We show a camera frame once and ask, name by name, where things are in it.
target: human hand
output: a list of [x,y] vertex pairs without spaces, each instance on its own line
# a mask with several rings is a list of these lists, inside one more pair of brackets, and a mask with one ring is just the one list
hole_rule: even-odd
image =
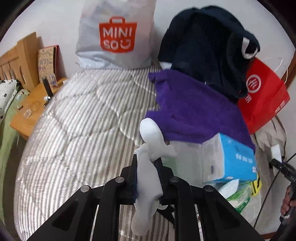
[[283,205],[281,206],[281,213],[285,215],[289,211],[290,207],[296,207],[296,200],[290,200],[289,192],[291,191],[291,186],[287,187],[285,198],[283,199]]

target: quilted bedspread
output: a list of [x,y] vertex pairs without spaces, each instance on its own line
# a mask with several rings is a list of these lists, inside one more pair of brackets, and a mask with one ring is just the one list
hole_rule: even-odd
[[[18,169],[14,219],[27,240],[81,186],[102,186],[129,166],[143,140],[140,121],[158,108],[149,72],[86,69],[55,95],[30,136]],[[130,228],[134,206],[120,207],[119,240],[166,240],[168,221],[156,213],[150,230]]]

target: miniso shopping bag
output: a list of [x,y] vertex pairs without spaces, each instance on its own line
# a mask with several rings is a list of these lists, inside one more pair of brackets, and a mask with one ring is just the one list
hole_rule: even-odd
[[75,51],[80,67],[150,66],[155,3],[156,0],[86,0]]
[[290,100],[285,83],[264,63],[254,58],[246,74],[248,95],[237,105],[253,134],[269,122]]

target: green blanket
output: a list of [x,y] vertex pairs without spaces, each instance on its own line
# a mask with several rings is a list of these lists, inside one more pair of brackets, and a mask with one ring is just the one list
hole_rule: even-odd
[[29,92],[27,90],[20,90],[19,92],[21,91],[24,92],[24,95],[20,96],[20,98],[17,97],[18,94],[16,95],[7,110],[4,120],[0,125],[0,219],[3,223],[6,222],[4,220],[4,200],[6,199],[6,203],[7,201],[11,203],[10,209],[11,207],[13,207],[13,196],[11,197],[11,194],[13,194],[14,192],[14,182],[16,176],[15,169],[17,169],[18,163],[20,162],[19,153],[22,153],[24,146],[24,144],[22,144],[21,147],[18,143],[18,132],[10,127],[10,122],[16,113],[17,104],[25,99],[27,95],[29,95]]

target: black cable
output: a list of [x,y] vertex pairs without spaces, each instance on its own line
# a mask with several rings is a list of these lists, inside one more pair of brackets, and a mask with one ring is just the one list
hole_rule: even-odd
[[275,180],[276,180],[276,178],[278,177],[278,175],[279,175],[279,173],[281,172],[281,170],[283,169],[283,167],[285,166],[285,165],[287,165],[288,164],[288,162],[290,161],[290,160],[292,160],[293,159],[293,157],[294,156],[296,156],[296,153],[294,153],[283,165],[282,165],[282,167],[279,169],[279,171],[278,171],[278,173],[276,174],[276,176],[274,177],[274,179],[273,179],[273,181],[272,181],[272,183],[271,183],[271,185],[270,185],[270,187],[269,187],[269,189],[268,189],[268,191],[267,191],[267,194],[266,194],[266,196],[265,196],[265,198],[264,198],[264,201],[263,201],[263,203],[262,203],[262,206],[261,206],[261,208],[260,208],[260,211],[259,211],[259,213],[258,213],[258,216],[257,216],[257,219],[256,219],[256,221],[255,221],[255,224],[254,224],[254,228],[256,227],[256,225],[257,225],[257,222],[258,222],[258,219],[259,219],[259,216],[260,216],[260,214],[261,214],[261,211],[262,211],[262,209],[263,209],[263,206],[264,206],[264,204],[265,204],[265,202],[266,202],[266,199],[267,199],[267,197],[268,197],[268,194],[270,193],[270,190],[271,190],[271,188],[272,188],[272,186],[273,186],[273,184],[274,184],[274,182],[275,182]]

